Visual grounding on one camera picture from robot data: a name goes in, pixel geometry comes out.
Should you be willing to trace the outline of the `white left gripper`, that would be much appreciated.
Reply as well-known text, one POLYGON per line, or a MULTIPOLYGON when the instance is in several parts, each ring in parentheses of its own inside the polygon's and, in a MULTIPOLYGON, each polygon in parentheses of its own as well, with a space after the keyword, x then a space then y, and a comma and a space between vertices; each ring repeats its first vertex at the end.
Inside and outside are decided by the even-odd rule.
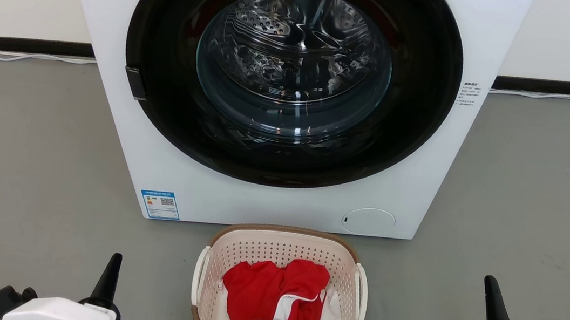
POLYGON ((90 296, 80 301, 37 298, 32 292, 25 297, 12 287, 5 287, 17 305, 9 307, 2 320, 121 320, 120 311, 113 302, 122 262, 122 254, 114 253, 90 296))

